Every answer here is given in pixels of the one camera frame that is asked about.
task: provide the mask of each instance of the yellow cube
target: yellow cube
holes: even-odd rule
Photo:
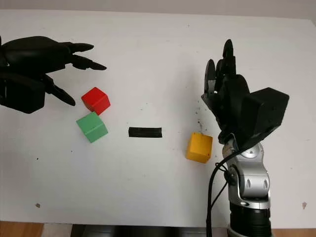
[[[192,133],[187,149],[187,159],[206,163],[211,157],[212,142],[213,138],[210,136]]]

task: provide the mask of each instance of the gray wall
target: gray wall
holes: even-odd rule
[[[316,24],[316,0],[0,0],[0,8],[275,16]]]

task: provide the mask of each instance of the wooden floor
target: wooden floor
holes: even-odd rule
[[[44,224],[0,222],[0,237],[41,237]],[[316,229],[277,229],[275,237],[316,237]]]
[[[40,237],[44,224],[0,222],[0,237]]]

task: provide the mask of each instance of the white tabletop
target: white tabletop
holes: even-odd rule
[[[208,59],[219,60],[231,38],[237,72],[251,91],[272,87],[290,95],[282,126],[263,141],[272,227],[316,227],[311,21],[1,10],[0,23],[3,42],[41,35],[91,43],[95,49],[82,55],[108,67],[68,66],[50,74],[74,97],[75,107],[52,95],[31,115],[0,107],[0,220],[205,226],[207,183],[222,146],[200,95]],[[76,120],[89,113],[80,97],[94,86],[108,94],[111,107],[100,115],[109,134],[90,144]],[[162,127],[163,138],[129,138],[130,126]],[[206,165],[185,159],[194,131],[214,137]],[[224,184],[222,176],[216,177],[214,193]],[[228,224],[227,192],[213,219],[215,227]]]

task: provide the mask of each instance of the wire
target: wire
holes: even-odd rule
[[[221,169],[221,167],[224,167],[223,164],[225,164],[226,162],[228,162],[230,159],[234,158],[235,156],[239,155],[240,153],[243,153],[244,150],[240,150],[240,151],[236,151],[232,154],[230,154],[229,156],[227,156],[226,158],[224,158],[223,160],[221,160],[217,166],[215,166],[211,177],[209,179],[209,183],[208,183],[208,200],[207,200],[207,217],[206,217],[206,237],[212,237],[212,207],[214,205],[215,202],[212,202],[212,188],[213,188],[213,181],[215,178],[215,175],[217,173],[218,170]]]
[[[219,167],[219,170],[220,170],[220,171],[223,171],[223,172],[227,172],[227,171],[228,171],[228,169],[227,169],[224,165],[220,166],[220,167]],[[213,202],[212,202],[212,204],[211,204],[211,208],[213,208],[213,205],[215,204],[215,202],[217,201],[217,199],[219,198],[219,196],[222,194],[222,192],[223,192],[223,190],[226,188],[227,184],[228,184],[228,182],[226,181],[225,184],[224,184],[224,186],[222,187],[221,191],[219,191],[218,195],[217,195],[216,198],[213,200]]]

